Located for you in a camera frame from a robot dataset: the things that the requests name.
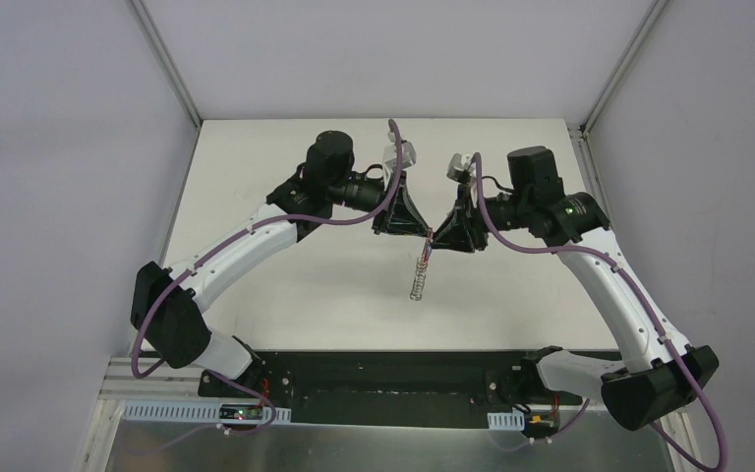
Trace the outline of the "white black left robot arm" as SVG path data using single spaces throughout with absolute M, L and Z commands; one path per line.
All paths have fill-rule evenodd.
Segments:
M 308 147 L 295 173 L 265 198 L 263 205 L 231 233 L 179 263 L 142 266 L 136 276 L 131 324 L 137 331 L 133 355 L 144 343 L 160 364 L 173 369 L 191 365 L 222 375 L 237 397 L 253 395 L 261 372 L 252 349 L 238 338 L 209 327 L 204 313 L 223 292 L 251 269 L 304 240 L 323 225 L 337 225 L 335 207 L 359 216 L 343 220 L 349 226 L 370 221 L 376 234 L 426 237 L 429 228 L 409 198 L 406 173 L 417 161 L 413 144 L 389 124 L 390 144 L 379 171 L 354 169 L 352 138 L 325 131 Z

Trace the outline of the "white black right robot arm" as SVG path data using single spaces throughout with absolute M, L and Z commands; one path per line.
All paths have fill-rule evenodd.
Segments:
M 608 326 L 616 362 L 549 346 L 521 362 L 520 393 L 534 403 L 556 391 L 601 401 L 617 424 L 637 431 L 686 406 L 719 366 L 709 346 L 693 346 L 625 267 L 610 220 L 586 192 L 567 194 L 552 151 L 526 147 L 507 157 L 511 187 L 487 198 L 469 155 L 455 154 L 446 175 L 457 198 L 435 233 L 436 250 L 483 251 L 489 236 L 526 229 L 574 274 Z

